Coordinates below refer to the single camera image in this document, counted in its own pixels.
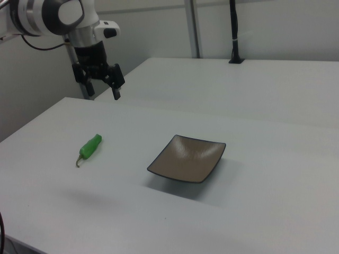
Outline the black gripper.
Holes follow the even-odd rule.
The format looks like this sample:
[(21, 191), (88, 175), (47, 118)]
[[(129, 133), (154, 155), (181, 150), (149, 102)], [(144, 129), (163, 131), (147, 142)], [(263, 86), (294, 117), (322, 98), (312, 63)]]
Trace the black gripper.
[(117, 101), (120, 97), (120, 88), (125, 83), (119, 64), (109, 66), (103, 42), (89, 47), (74, 48), (79, 63), (72, 64), (74, 77), (77, 83), (84, 86), (87, 97), (95, 94), (92, 79), (104, 79)]

